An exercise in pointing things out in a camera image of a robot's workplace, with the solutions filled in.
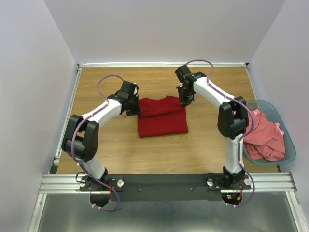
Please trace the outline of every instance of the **metal floor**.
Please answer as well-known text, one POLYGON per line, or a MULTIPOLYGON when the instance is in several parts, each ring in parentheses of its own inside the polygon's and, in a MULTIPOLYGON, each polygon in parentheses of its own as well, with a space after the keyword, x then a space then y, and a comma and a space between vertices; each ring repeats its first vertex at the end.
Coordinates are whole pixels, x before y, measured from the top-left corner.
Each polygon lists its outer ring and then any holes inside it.
POLYGON ((240 208, 223 202, 123 202, 91 208, 88 194, 48 194, 40 232, 295 232, 285 192, 258 192, 240 208))

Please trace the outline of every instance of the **pink cloth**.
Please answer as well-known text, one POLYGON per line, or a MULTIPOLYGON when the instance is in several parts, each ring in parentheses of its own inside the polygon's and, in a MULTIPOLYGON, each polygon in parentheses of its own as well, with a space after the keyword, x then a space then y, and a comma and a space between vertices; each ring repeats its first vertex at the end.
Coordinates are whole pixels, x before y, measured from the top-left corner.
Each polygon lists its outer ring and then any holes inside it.
MULTIPOLYGON (((254 110, 252 113, 255 121, 254 129, 244 138, 248 154, 255 160, 261 158, 268 161, 282 160, 285 155, 285 146, 284 132, 279 128, 280 124, 268 121, 266 115, 258 110, 254 110)), ((251 117, 249 117, 247 131, 251 124, 251 117)))

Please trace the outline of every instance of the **gray basket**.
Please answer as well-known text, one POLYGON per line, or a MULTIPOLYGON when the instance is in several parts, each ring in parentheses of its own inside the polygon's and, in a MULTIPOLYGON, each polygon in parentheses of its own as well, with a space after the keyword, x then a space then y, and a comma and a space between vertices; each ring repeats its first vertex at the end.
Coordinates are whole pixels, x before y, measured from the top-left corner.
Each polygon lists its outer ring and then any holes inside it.
POLYGON ((283 139, 284 139, 284 145, 285 145, 285 157, 283 160, 277 161, 277 162, 270 162, 266 160, 265 158, 254 160, 252 159, 247 150, 245 145, 243 146, 243 152, 246 154, 247 158, 257 165, 261 166, 275 166, 275 165, 284 165, 287 163, 292 162, 295 159, 296 156, 296 150, 293 145, 293 142, 291 140, 291 137, 285 128, 284 123, 282 122, 278 111, 276 108, 270 104, 267 101, 264 100, 248 100, 246 101, 247 107, 250 110, 256 110, 258 109, 260 112, 263 112, 266 115, 266 118, 268 121, 271 122, 279 122, 280 123, 280 129, 284 132, 283 139))

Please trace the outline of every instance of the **white backdrop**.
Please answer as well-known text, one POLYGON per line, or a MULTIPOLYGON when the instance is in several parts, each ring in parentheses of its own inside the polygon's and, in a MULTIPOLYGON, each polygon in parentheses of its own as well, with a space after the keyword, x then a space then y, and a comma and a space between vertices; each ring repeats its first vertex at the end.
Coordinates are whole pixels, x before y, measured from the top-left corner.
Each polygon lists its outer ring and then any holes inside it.
POLYGON ((284 171, 292 171, 296 196, 309 220, 308 57, 309 4, 287 0, 257 49, 249 72, 257 98, 279 111, 296 147, 296 159, 284 171))
POLYGON ((78 63, 249 62, 284 0, 45 0, 78 63))
POLYGON ((0 28, 0 231, 26 232, 76 64, 42 0, 3 1, 0 28))

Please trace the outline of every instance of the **cable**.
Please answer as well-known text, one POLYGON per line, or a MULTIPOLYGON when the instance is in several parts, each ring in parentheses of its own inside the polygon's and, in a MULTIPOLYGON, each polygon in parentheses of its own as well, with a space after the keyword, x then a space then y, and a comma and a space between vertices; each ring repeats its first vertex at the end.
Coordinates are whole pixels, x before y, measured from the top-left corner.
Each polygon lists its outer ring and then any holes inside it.
POLYGON ((243 192, 243 186, 240 184, 240 187, 241 187, 241 192, 240 192, 240 194, 242 194, 242 192, 243 192))
POLYGON ((240 186, 241 186, 241 183, 238 185, 238 188, 237 188, 236 192, 232 196, 235 196, 238 193, 238 190, 239 190, 240 186))
POLYGON ((85 172, 85 174, 86 174, 87 176, 89 176, 90 178, 94 179, 94 180, 95 180, 96 182, 98 182, 99 184, 101 184, 101 185, 107 187, 107 188, 108 188, 109 190, 111 190, 111 191, 116 195, 116 197, 117 197, 117 201, 118 201, 118 202, 117 202, 117 205, 116 205, 114 208, 112 208, 112 209, 101 208, 101 207, 96 206, 95 204, 92 205, 93 207, 95 207, 95 208, 97 208, 97 209, 99 209, 99 210, 104 210, 104 211, 114 211, 114 210, 118 209, 119 206, 120 206, 120 197, 119 197, 118 193, 117 193, 111 186, 109 186, 109 185, 103 183, 102 181, 100 181, 99 179, 97 179, 97 178, 95 178, 93 175, 91 175, 91 174, 84 168, 82 162, 79 161, 79 160, 77 160, 77 158, 76 158, 76 156, 75 156, 75 152, 74 152, 74 143, 75 143, 76 136, 77 136, 77 133, 78 133, 78 130, 80 129, 80 127, 81 127, 88 119, 90 119, 91 117, 93 117, 93 116, 96 115, 97 113, 101 112, 102 110, 104 110, 104 109, 108 106, 108 103, 109 103, 108 98, 101 92, 101 90, 99 89, 99 85, 100 85, 100 83, 101 83, 103 80, 105 80, 106 78, 111 77, 111 76, 118 77, 119 79, 121 79, 122 81, 124 81, 122 77, 120 77, 120 76, 118 76, 118 75, 112 74, 112 75, 108 75, 108 76, 103 77, 103 78, 98 82, 98 84, 97 84, 97 90, 98 90, 99 94, 102 95, 102 96, 104 97, 104 99, 106 100, 107 104, 105 104, 103 107, 101 107, 100 109, 98 109, 97 111, 95 111, 92 115, 89 115, 89 116, 87 116, 86 118, 84 118, 84 119, 77 125, 77 127, 76 127, 76 129, 75 129, 75 131, 74 131, 73 137, 72 137, 72 144, 71 144, 71 154, 72 154, 72 158, 73 158, 73 160, 77 163, 77 165, 79 165, 79 166, 81 167, 81 169, 85 172))
POLYGON ((211 62, 209 62, 209 61, 207 61, 207 60, 205 60, 205 59, 194 59, 194 60, 192 60, 192 61, 187 62, 186 65, 188 65, 188 64, 190 64, 190 63, 192 63, 192 62, 195 62, 195 61, 203 61, 203 62, 206 62, 206 63, 208 63, 208 64, 211 65, 211 71, 210 71, 210 73, 209 73, 209 74, 207 75, 207 77, 206 77, 207 85, 209 85, 213 90, 215 90, 217 93, 219 93, 219 94, 222 95, 223 97, 225 97, 225 98, 229 99, 230 101, 233 101, 233 102, 235 102, 235 103, 241 105, 241 106, 248 112, 248 114, 250 115, 251 120, 252 120, 252 124, 251 124, 250 130, 249 130, 248 132, 246 132, 245 134, 243 134, 243 135, 238 139, 238 141, 237 141, 237 142, 238 142, 238 146, 237 146, 237 154, 238 154, 238 155, 237 155, 237 160, 238 160, 238 164, 239 164, 239 166, 242 168, 242 170, 248 175, 248 177, 251 179, 252 186, 253 186, 252 193, 251 193, 251 195, 250 195, 250 197, 249 197, 248 200, 246 200, 244 203, 239 204, 239 205, 231 205, 231 206, 233 206, 233 207, 241 207, 241 206, 246 205, 249 201, 251 201, 252 197, 254 196, 254 192, 255 192, 255 183, 254 183, 254 180, 253 180, 251 174, 245 169, 245 167, 242 165, 242 162, 240 161, 240 157, 241 157, 241 155, 242 155, 242 154, 240 153, 240 149, 241 149, 241 146, 242 146, 242 140, 243 140, 244 137, 246 137, 248 134, 250 134, 250 133, 253 131, 253 129, 254 129, 254 117, 253 117, 253 114, 251 113, 251 110, 250 110, 246 105, 244 105, 243 103, 241 103, 240 101, 238 101, 238 100, 236 100, 236 99, 234 99, 234 98, 231 98, 231 97, 229 97, 229 96, 226 96, 223 92, 221 92, 221 91, 218 90, 216 87, 214 87, 211 83, 209 83, 209 77, 210 77, 210 75, 213 73, 213 70, 214 70, 214 66, 213 66, 213 64, 212 64, 211 62))
POLYGON ((86 181, 84 181, 84 180, 82 180, 82 181, 77 180, 77 177, 78 177, 79 173, 83 173, 83 174, 85 174, 84 172, 78 172, 78 173, 76 174, 76 176, 75 176, 75 181, 76 181, 77 183, 80 183, 80 184, 85 184, 85 183, 86 183, 86 181))
POLYGON ((194 59, 194 60, 191 60, 191 61, 189 61, 189 62, 186 62, 185 65, 188 65, 188 64, 190 64, 190 63, 192 63, 192 62, 195 62, 195 61, 202 61, 202 62, 206 62, 206 63, 210 64, 210 66, 211 66, 211 71, 209 72, 209 74, 207 75, 207 77, 210 76, 210 75, 212 75, 213 70, 214 70, 214 66, 213 66, 213 64, 212 64, 210 61, 208 61, 208 60, 205 60, 205 59, 194 59))

